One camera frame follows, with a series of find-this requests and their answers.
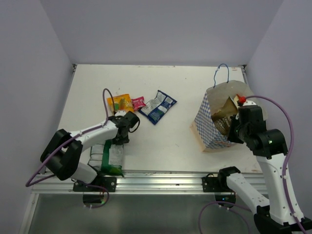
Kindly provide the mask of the orange snack bag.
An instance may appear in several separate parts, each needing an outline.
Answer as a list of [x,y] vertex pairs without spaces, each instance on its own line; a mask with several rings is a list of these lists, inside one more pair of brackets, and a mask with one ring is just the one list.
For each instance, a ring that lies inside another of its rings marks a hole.
[[118,111],[134,112],[132,100],[129,94],[114,96],[113,98],[109,97],[106,100],[112,112]]

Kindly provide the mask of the brown Lerna snack bag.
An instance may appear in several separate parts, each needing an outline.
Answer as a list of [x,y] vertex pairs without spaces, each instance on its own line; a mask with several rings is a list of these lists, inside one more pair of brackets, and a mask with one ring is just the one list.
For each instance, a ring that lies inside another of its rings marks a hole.
[[216,129],[224,136],[228,135],[231,119],[230,117],[238,113],[237,100],[228,97],[223,107],[212,115],[212,121]]

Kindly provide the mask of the blue checkered paper bag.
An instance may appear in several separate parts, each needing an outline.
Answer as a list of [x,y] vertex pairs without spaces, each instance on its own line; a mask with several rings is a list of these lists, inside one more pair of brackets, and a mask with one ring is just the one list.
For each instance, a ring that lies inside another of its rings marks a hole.
[[249,85],[230,79],[229,66],[222,63],[214,73],[214,85],[205,91],[190,128],[201,152],[217,152],[235,145],[227,140],[231,117],[238,114],[238,98],[254,95]]

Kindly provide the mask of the small pink snack packet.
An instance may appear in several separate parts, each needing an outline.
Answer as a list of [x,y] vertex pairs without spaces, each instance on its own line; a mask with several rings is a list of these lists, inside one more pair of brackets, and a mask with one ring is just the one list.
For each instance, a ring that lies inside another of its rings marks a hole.
[[141,109],[142,107],[146,106],[146,104],[144,103],[144,97],[134,98],[134,99],[131,99],[131,101],[132,101],[132,106],[133,106],[134,111],[137,111]]

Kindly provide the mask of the dark blue chips bag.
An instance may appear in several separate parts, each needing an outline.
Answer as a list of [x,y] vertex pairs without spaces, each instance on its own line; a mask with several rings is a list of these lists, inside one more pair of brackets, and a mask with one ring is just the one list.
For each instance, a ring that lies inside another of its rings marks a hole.
[[145,106],[140,108],[138,112],[145,116],[153,125],[156,125],[176,103],[177,100],[158,90],[156,97],[145,103]]

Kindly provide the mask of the green snack bag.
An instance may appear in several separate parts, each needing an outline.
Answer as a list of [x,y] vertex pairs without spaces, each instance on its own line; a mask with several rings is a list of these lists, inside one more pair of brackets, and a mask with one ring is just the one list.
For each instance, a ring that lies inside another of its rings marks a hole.
[[109,176],[123,176],[124,145],[111,140],[91,147],[88,165]]

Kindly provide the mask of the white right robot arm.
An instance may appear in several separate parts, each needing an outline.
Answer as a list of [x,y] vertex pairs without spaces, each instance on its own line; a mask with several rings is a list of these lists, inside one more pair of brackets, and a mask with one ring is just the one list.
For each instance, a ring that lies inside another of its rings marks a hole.
[[262,109],[257,105],[238,108],[232,116],[228,140],[245,143],[262,170],[268,198],[265,198],[235,167],[219,170],[217,185],[222,191],[236,192],[253,213],[261,234],[305,233],[312,228],[298,206],[287,169],[283,168],[288,153],[284,135],[277,129],[267,130]]

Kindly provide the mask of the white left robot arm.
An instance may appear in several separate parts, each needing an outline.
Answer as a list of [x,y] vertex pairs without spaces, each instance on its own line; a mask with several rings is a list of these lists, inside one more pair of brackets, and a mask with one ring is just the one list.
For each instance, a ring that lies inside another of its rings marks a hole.
[[104,122],[88,129],[68,132],[56,131],[43,151],[40,161],[61,181],[81,181],[94,192],[101,187],[99,173],[90,165],[80,162],[81,154],[101,143],[111,141],[114,145],[129,142],[130,130],[140,123],[133,112],[118,112]]

